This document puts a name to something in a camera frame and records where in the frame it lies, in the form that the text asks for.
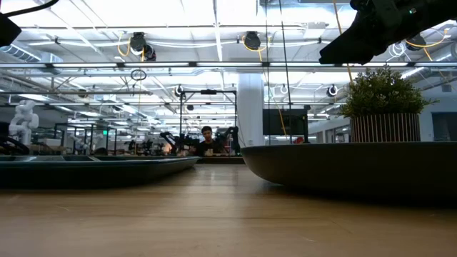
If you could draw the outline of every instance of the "table surface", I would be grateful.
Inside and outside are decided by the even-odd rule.
[[[291,193],[245,165],[100,191],[0,192],[0,256],[440,256],[457,211]]]

